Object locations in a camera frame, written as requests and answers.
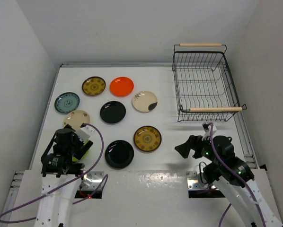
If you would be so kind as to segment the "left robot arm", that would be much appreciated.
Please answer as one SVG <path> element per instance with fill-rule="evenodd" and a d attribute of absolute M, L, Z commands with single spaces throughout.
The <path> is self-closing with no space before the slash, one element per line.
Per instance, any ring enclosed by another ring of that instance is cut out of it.
<path fill-rule="evenodd" d="M 66 227 L 85 165 L 79 163 L 91 148 L 93 130 L 85 125 L 58 129 L 41 156 L 42 198 L 34 226 Z"/>

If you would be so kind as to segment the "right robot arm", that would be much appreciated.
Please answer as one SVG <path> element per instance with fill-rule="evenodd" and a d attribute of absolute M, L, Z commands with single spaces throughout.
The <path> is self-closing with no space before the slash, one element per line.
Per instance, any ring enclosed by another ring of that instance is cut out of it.
<path fill-rule="evenodd" d="M 175 147 L 183 157 L 204 157 L 211 161 L 203 168 L 203 178 L 215 186 L 229 201 L 247 227 L 282 227 L 283 223 L 272 212 L 246 164 L 234 153 L 231 137 L 216 136 L 213 139 L 191 135 Z"/>

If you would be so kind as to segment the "yellow patterned plate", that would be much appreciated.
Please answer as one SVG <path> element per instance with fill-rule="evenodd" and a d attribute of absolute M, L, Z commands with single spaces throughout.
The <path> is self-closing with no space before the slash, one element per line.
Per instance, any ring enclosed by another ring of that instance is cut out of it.
<path fill-rule="evenodd" d="M 101 77 L 90 77 L 84 80 L 82 84 L 82 91 L 88 96 L 97 96 L 103 93 L 106 88 L 106 82 Z"/>
<path fill-rule="evenodd" d="M 157 128 L 146 125 L 136 130 L 133 142 L 140 151 L 146 153 L 153 152 L 161 145 L 162 135 Z"/>

